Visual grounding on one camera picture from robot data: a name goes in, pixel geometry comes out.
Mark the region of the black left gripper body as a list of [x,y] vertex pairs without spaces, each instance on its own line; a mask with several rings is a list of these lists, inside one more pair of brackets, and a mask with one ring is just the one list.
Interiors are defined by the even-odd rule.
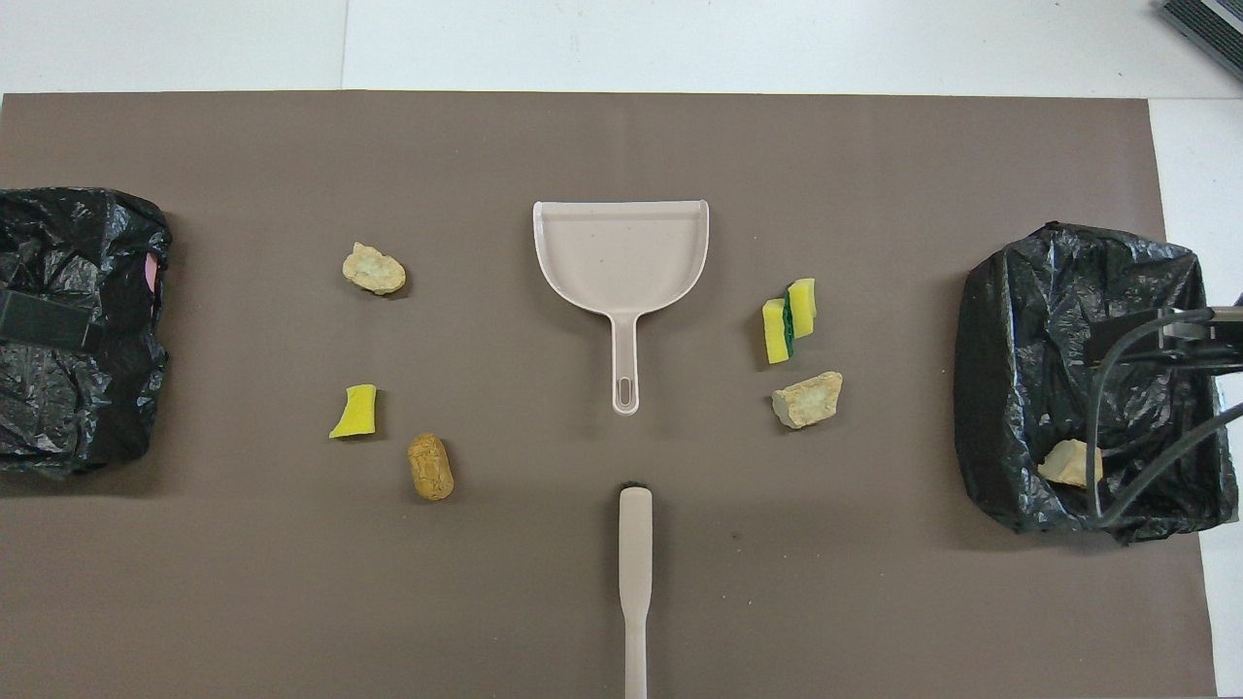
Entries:
[[86,308],[2,290],[1,338],[46,350],[98,352],[103,327],[89,318]]

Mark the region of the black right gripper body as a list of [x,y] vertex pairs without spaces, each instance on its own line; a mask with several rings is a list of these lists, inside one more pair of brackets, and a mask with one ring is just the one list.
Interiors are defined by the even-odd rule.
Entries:
[[1139,330],[1142,323],[1091,323],[1085,341],[1085,363],[1101,366],[1108,354],[1119,350],[1116,362],[1122,363],[1160,363],[1166,361],[1166,341],[1162,330],[1150,330],[1125,341],[1127,335]]

